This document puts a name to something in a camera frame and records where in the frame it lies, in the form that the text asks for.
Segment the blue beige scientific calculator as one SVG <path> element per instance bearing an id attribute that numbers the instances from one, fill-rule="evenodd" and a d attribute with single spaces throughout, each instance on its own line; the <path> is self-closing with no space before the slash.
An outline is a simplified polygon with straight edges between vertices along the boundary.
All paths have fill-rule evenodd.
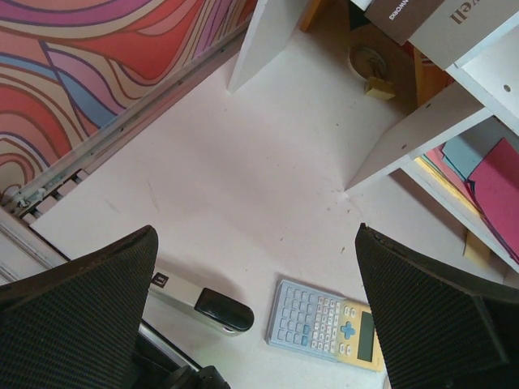
<path id="1" fill-rule="evenodd" d="M 384 368 L 369 305 L 293 280 L 279 280 L 266 342 L 365 370 Z"/>

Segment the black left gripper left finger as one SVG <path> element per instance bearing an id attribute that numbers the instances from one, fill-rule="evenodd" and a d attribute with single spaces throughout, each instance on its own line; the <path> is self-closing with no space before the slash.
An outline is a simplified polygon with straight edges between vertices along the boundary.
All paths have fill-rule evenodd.
<path id="1" fill-rule="evenodd" d="M 3 388 L 120 388 L 158 252 L 150 225 L 1 287 Z"/>

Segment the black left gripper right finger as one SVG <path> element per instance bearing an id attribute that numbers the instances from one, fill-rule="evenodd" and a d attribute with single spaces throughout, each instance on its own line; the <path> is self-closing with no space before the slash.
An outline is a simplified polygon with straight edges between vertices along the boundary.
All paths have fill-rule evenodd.
<path id="1" fill-rule="evenodd" d="M 393 388 L 516 388 L 518 291 L 361 224 L 355 252 Z"/>

